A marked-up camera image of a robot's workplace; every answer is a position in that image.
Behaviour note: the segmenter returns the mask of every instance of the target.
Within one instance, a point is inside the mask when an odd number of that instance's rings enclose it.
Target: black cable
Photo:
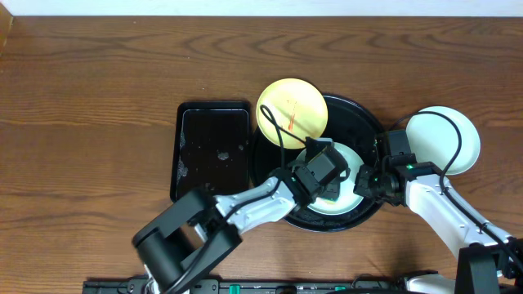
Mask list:
[[[279,140],[279,149],[280,149],[280,152],[281,152],[281,168],[285,168],[285,148],[284,148],[284,140],[281,136],[281,132],[280,131],[284,131],[285,133],[287,133],[288,135],[290,135],[291,137],[301,141],[303,144],[305,144],[305,141],[303,141],[302,139],[296,137],[295,135],[285,131],[283,128],[281,128],[280,126],[278,126],[278,123],[276,122],[276,119],[275,119],[275,116],[272,114],[272,112],[270,111],[270,109],[265,106],[265,105],[262,105],[260,106],[260,110],[261,110],[261,113],[267,118],[267,120],[269,120],[270,123],[272,123],[275,128],[276,128],[276,133],[278,134],[278,140]],[[226,216],[223,218],[223,221],[224,221],[224,224],[221,225],[220,227],[218,227],[217,229],[215,229],[214,233],[208,238],[207,242],[205,242],[205,244],[200,248],[198,254],[196,255],[196,257],[193,259],[193,261],[190,263],[190,265],[187,267],[187,270],[185,271],[185,273],[183,273],[180,278],[178,278],[178,280],[167,290],[167,292],[169,292],[171,289],[174,289],[175,287],[178,287],[178,285],[180,285],[180,283],[187,278],[187,276],[189,276],[189,274],[194,270],[194,268],[196,267],[196,265],[199,263],[199,261],[202,259],[203,255],[205,255],[205,252],[209,249],[209,247],[211,246],[212,244],[212,241],[214,241],[214,238],[218,235],[218,233],[224,229],[226,226],[227,226],[227,221],[238,211],[240,210],[242,207],[246,206],[246,205],[249,205],[251,203],[255,203],[256,201],[259,201],[259,200],[262,200],[264,198],[267,198],[267,197],[270,197],[272,196],[272,194],[274,194],[276,192],[276,190],[279,188],[279,184],[281,183],[281,179],[278,179],[278,181],[276,182],[276,185],[275,187],[267,194],[265,195],[262,195],[262,196],[259,196],[259,197],[256,197],[256,198],[252,198],[252,199],[249,199],[245,202],[242,202],[238,205],[236,205],[235,207],[233,207],[229,213],[226,214]]]
[[[487,234],[489,237],[491,237],[501,247],[501,249],[505,253],[507,253],[507,255],[510,256],[510,258],[512,258],[512,261],[516,264],[516,266],[519,268],[519,270],[523,273],[523,263],[520,261],[520,259],[517,257],[517,255],[514,252],[512,252],[512,250],[507,246],[507,244],[505,244],[505,242],[503,240],[501,240],[496,234],[494,234],[494,232],[492,232],[487,227],[488,223],[479,222],[471,213],[469,213],[464,207],[462,207],[461,204],[459,204],[458,201],[456,201],[456,199],[454,199],[454,197],[449,192],[449,188],[445,187],[445,184],[444,184],[445,174],[447,173],[450,166],[452,166],[452,164],[458,157],[459,152],[461,151],[461,146],[462,146],[461,132],[459,131],[458,126],[456,126],[456,124],[452,121],[452,119],[448,118],[447,116],[445,116],[443,114],[440,114],[440,113],[437,113],[434,111],[418,111],[417,113],[409,114],[407,116],[404,116],[403,118],[400,118],[397,122],[395,122],[389,128],[389,131],[394,129],[394,127],[396,127],[398,124],[403,122],[405,119],[412,118],[413,116],[419,115],[419,114],[434,114],[434,115],[444,118],[452,125],[452,127],[454,127],[454,130],[456,131],[456,134],[458,135],[458,148],[456,149],[456,152],[454,153],[452,158],[449,160],[449,163],[447,163],[447,165],[445,166],[445,168],[443,169],[443,171],[441,172],[441,175],[440,175],[441,191],[443,192],[443,194],[445,194],[445,196],[449,199],[449,201],[455,207],[457,207],[459,209],[459,211],[461,211],[462,214],[464,214],[466,217],[468,217],[474,223],[474,225],[476,225],[478,228],[481,229],[481,231],[485,232],[485,234]]]

